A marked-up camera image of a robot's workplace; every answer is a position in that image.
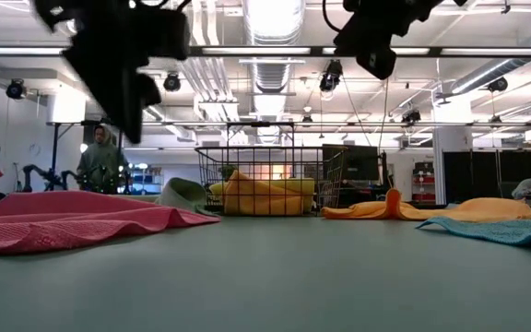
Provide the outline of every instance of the metal basket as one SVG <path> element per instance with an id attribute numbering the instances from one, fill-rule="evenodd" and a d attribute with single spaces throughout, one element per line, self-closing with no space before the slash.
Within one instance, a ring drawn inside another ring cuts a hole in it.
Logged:
<path id="1" fill-rule="evenodd" d="M 195 150 L 202 185 L 209 193 L 208 210 L 223 215 L 300 216 L 337 206 L 346 148 Z"/>

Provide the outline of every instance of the yellow cloth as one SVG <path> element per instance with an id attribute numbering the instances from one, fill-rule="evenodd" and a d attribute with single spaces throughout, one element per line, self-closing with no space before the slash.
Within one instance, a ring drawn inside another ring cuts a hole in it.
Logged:
<path id="1" fill-rule="evenodd" d="M 385 202 L 364 202 L 349 208 L 324 207 L 328 219 L 400 219 L 427 220 L 448 217 L 461 221 L 495 222 L 512 219 L 531 219 L 531 207 L 522 201 L 504 198 L 475 198 L 451 209 L 416 209 L 401 202 L 401 193 L 391 189 Z"/>
<path id="2" fill-rule="evenodd" d="M 228 215 L 299 216 L 302 214 L 302 194 L 272 184 L 273 181 L 254 180 L 235 171 L 225 183 L 222 195 L 224 212 Z"/>
<path id="3" fill-rule="evenodd" d="M 272 185 L 281 189 L 288 189 L 296 193 L 300 193 L 302 197 L 302 212 L 309 213 L 311 212 L 311 207 L 313 205 L 313 195 L 314 195 L 314 179 L 304 178 L 304 179 L 287 179 L 287 180 L 271 180 L 271 181 L 257 181 L 263 183 L 267 186 Z M 210 193 L 222 203 L 222 187 L 223 184 L 212 184 L 210 185 Z"/>

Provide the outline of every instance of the desk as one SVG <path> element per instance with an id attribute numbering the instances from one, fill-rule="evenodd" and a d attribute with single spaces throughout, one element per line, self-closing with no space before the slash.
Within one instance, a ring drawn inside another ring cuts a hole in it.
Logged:
<path id="1" fill-rule="evenodd" d="M 225 219 L 0 257 L 0 331 L 531 331 L 531 249 L 417 224 Z"/>

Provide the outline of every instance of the pink towel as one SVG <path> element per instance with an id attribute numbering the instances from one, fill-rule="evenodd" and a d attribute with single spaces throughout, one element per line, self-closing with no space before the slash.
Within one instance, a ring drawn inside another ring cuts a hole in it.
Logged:
<path id="1" fill-rule="evenodd" d="M 173 207 L 88 192 L 11 194 L 0 202 L 0 254 L 78 248 L 218 221 Z"/>

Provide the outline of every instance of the orange cloth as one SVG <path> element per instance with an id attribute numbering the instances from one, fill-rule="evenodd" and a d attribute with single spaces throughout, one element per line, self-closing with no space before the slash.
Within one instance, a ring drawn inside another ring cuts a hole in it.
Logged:
<path id="1" fill-rule="evenodd" d="M 531 207 L 522 201 L 504 198 L 475 198 L 451 209 L 416 209 L 401 202 L 401 193 L 391 189 L 385 202 L 364 202 L 349 208 L 324 207 L 328 219 L 399 219 L 427 220 L 448 217 L 461 221 L 495 222 L 512 219 L 531 219 Z"/>
<path id="2" fill-rule="evenodd" d="M 251 179 L 235 171 L 225 184 L 225 214 L 256 216 L 299 216 L 302 214 L 300 193 Z"/>

